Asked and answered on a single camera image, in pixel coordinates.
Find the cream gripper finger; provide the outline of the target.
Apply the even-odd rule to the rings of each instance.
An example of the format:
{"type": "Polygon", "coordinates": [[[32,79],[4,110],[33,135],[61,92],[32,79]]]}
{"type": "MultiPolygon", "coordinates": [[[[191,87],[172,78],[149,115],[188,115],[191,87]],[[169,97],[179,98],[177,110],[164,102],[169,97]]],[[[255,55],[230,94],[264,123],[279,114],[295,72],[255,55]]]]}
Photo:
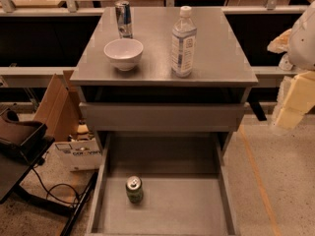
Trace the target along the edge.
{"type": "Polygon", "coordinates": [[[272,115],[273,131],[291,131],[315,106],[315,72],[285,77],[272,115]]]}

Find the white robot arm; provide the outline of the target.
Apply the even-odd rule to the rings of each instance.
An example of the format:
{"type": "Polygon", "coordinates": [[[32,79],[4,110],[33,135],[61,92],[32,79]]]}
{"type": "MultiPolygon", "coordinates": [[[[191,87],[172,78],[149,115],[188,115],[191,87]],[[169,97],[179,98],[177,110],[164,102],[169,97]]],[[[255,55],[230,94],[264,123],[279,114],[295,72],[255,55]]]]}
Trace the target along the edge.
{"type": "Polygon", "coordinates": [[[272,115],[275,134],[294,129],[315,106],[315,2],[294,23],[267,46],[267,50],[283,53],[279,64],[283,70],[292,66],[303,70],[293,78],[285,77],[272,115]]]}

